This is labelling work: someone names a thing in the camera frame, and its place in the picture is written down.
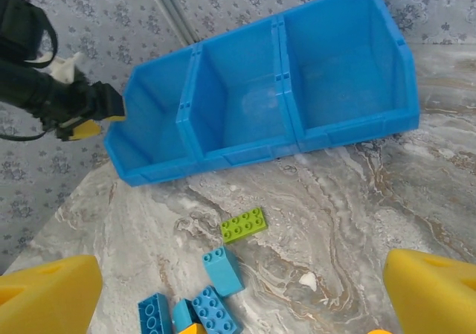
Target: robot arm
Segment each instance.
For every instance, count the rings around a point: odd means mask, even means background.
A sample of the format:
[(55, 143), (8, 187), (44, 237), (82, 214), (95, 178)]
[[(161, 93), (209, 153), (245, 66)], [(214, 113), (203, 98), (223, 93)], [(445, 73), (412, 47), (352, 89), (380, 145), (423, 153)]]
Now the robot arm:
[(12, 141), (29, 141), (55, 131), (64, 141), (95, 135), (94, 121), (125, 118), (123, 98), (112, 86), (89, 85), (85, 75), (74, 69), (74, 80), (64, 83), (35, 68), (51, 63), (28, 62), (38, 54), (44, 31), (54, 45), (57, 37), (43, 10), (24, 0), (0, 0), (0, 102), (24, 109), (42, 122), (43, 133), (32, 137), (0, 135)]

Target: gray marble pattern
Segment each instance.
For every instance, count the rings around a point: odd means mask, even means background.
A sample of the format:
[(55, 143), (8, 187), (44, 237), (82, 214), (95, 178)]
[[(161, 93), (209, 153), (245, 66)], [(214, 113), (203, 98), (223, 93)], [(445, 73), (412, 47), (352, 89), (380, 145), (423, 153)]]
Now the gray marble pattern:
[(94, 254), (104, 287), (91, 333), (139, 333), (137, 302), (193, 298), (220, 222), (261, 206), (268, 230), (230, 245), (246, 289), (228, 303), (245, 333), (400, 333), (382, 282), (390, 249), (476, 262), (476, 47), (414, 56), (418, 130), (137, 188), (104, 164), (10, 271)]

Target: lime green lego brick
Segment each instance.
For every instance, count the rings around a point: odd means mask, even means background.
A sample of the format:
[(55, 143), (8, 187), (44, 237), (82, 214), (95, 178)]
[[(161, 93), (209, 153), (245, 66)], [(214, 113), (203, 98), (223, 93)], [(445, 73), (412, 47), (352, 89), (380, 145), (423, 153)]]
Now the lime green lego brick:
[(243, 237), (250, 236), (268, 228), (261, 208), (255, 208), (248, 213), (242, 213), (228, 221), (222, 222), (224, 243), (233, 243)]

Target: storage bin compartment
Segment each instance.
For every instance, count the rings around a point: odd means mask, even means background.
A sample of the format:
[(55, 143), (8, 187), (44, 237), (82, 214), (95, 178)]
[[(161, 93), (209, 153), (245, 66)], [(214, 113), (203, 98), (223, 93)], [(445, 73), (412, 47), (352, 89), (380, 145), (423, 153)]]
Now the storage bin compartment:
[(265, 19), (201, 43), (184, 119), (198, 154), (224, 166), (291, 154), (276, 19)]
[[(411, 53), (383, 0), (317, 0), (283, 13), (279, 24), (301, 151), (418, 126)], [(408, 113), (411, 122), (385, 124)]]
[(193, 161), (176, 116), (192, 52), (185, 48), (133, 71), (125, 91), (126, 120), (112, 124), (105, 140), (123, 178), (141, 175), (144, 182), (154, 182), (184, 176), (190, 169)]
[(105, 144), (130, 185), (379, 138), (419, 123), (383, 0), (316, 0), (138, 66)]

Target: light blue lego brick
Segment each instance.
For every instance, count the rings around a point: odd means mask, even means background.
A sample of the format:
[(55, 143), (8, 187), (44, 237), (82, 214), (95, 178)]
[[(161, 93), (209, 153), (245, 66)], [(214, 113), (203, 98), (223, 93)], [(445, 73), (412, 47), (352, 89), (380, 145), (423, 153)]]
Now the light blue lego brick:
[(169, 304), (160, 293), (139, 302), (139, 318), (142, 334), (172, 334)]
[(200, 319), (195, 313), (192, 302), (188, 299), (180, 300), (172, 311), (172, 322), (176, 326), (176, 332), (186, 330), (193, 323), (200, 323)]
[(202, 261), (208, 277), (221, 297), (227, 297), (245, 289), (237, 258), (226, 247), (218, 247), (204, 254)]
[(206, 286), (192, 302), (208, 334), (239, 334), (243, 327), (212, 286)]

